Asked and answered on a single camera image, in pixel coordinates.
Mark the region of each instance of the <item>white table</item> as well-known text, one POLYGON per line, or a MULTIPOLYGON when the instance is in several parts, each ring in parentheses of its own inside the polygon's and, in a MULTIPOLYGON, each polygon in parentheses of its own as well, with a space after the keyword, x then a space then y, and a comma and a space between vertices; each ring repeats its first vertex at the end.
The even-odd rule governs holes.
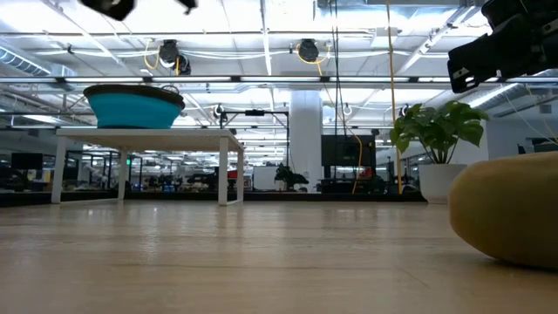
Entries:
POLYGON ((51 195, 51 201, 54 204, 60 203, 62 194, 67 139, 111 147, 120 151, 119 200, 124 200, 126 190, 128 152, 145 150, 219 152, 219 205, 227 206, 244 200, 242 182, 244 147, 229 130, 63 128, 57 131, 57 136, 58 148, 51 195), (240 180, 236 182, 236 201, 231 202, 227 200, 228 152, 238 153, 237 180, 240 180))

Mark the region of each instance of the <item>beige ottoman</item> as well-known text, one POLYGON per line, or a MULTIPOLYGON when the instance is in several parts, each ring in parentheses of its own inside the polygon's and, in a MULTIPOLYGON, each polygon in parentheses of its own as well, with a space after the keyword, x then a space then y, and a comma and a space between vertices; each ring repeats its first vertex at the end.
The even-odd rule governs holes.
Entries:
POLYGON ((558 153, 474 164, 449 194, 453 230, 510 263, 558 269, 558 153))

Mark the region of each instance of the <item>wooden floor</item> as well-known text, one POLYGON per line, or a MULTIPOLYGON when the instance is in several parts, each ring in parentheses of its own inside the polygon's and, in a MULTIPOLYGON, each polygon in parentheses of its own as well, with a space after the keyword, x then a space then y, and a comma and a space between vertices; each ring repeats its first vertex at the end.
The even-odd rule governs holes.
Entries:
POLYGON ((462 242, 447 208, 96 201, 0 209, 2 313, 557 313, 558 275, 462 242))

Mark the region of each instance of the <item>table leg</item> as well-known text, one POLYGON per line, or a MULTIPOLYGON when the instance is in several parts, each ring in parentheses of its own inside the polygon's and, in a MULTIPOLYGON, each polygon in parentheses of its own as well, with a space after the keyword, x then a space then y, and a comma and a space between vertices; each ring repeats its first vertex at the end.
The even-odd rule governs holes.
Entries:
POLYGON ((124 200, 126 192, 126 176, 128 175, 127 164, 128 152, 125 150, 120 151, 120 171, 119 171, 119 200, 124 200))
POLYGON ((244 201, 244 151, 238 151, 236 170, 236 201, 244 201))
POLYGON ((217 187, 219 206, 227 206, 228 187, 228 138, 219 139, 219 185, 217 187))
POLYGON ((62 196, 62 180, 64 179, 66 141, 67 139, 65 137, 58 137, 56 160, 54 161, 54 179, 52 180, 51 202, 53 204, 59 204, 62 196))

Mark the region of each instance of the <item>teal bowl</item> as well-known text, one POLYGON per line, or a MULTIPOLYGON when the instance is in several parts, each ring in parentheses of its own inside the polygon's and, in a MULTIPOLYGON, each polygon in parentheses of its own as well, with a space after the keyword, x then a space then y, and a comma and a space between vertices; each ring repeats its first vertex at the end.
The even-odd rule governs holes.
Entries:
POLYGON ((95 85, 84 95, 98 128, 169 129, 184 109, 179 94, 145 85, 95 85))

